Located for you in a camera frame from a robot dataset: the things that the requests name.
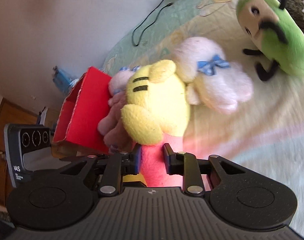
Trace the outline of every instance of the red box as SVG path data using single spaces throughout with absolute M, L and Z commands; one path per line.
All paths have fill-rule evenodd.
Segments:
M 59 145 L 73 144 L 77 151 L 108 153 L 97 126 L 108 115 L 111 77 L 89 67 L 65 98 L 53 141 Z

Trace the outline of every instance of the pink plush toy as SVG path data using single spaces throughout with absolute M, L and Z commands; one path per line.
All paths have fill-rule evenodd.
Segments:
M 222 114 L 236 111 L 248 101 L 253 83 L 236 62 L 226 61 L 223 49 L 204 37 L 183 41 L 173 52 L 176 74 L 187 83 L 186 98 L 191 105 L 204 103 Z
M 124 129 L 121 120 L 121 109 L 127 104 L 125 87 L 127 81 L 139 67 L 134 71 L 123 67 L 111 79 L 109 83 L 109 92 L 112 98 L 108 101 L 111 107 L 109 114 L 98 124 L 98 131 L 104 136 L 103 141 L 108 147 L 114 147 L 119 151 L 131 151 L 132 139 Z

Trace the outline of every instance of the stuffed animal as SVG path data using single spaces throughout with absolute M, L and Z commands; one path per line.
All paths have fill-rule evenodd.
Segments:
M 142 144 L 141 172 L 148 187 L 180 186 L 182 177 L 166 174 L 162 145 L 183 150 L 183 134 L 190 117 L 185 85 L 171 60 L 141 67 L 128 81 L 128 105 L 121 110 L 124 127 Z
M 108 147 L 114 147 L 119 151 L 131 151 L 132 139 L 124 129 L 121 121 L 121 109 L 127 104 L 125 87 L 131 76 L 139 66 L 130 70 L 127 67 L 122 67 L 120 71 L 112 77 L 109 82 L 109 92 L 112 98 L 108 101 L 111 107 L 108 115 L 103 118 L 98 124 L 98 131 L 104 136 L 103 141 Z
M 289 75 L 304 76 L 304 34 L 285 9 L 286 0 L 239 0 L 236 15 L 258 50 L 244 49 L 251 56 L 264 54 L 272 61 L 266 71 L 256 64 L 258 77 L 267 81 L 281 68 Z
M 173 52 L 177 75 L 186 82 L 186 97 L 191 105 L 204 103 L 222 114 L 236 111 L 238 102 L 253 94 L 252 80 L 242 66 L 227 62 L 222 48 L 212 40 L 193 37 Z

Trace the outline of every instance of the camera lens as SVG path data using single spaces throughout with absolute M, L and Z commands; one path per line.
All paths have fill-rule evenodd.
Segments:
M 22 142 L 22 145 L 24 147 L 28 147 L 29 146 L 29 144 L 30 144 L 30 136 L 28 135 L 28 133 L 25 132 L 22 135 L 21 142 Z
M 34 146 L 39 146 L 41 143 L 41 134 L 39 131 L 34 131 L 32 134 L 32 143 Z
M 49 134 L 47 131 L 44 131 L 42 134 L 42 140 L 44 143 L 47 143 L 49 141 Z

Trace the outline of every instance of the wooden furniture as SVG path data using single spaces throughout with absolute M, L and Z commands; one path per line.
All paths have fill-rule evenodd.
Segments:
M 20 123 L 20 124 L 35 124 L 37 116 L 30 113 L 19 106 L 10 103 L 3 99 L 0 105 L 0 153 L 5 153 L 4 145 L 4 126 L 7 123 Z M 12 190 L 7 162 L 0 154 L 0 204 L 5 205 L 7 196 Z

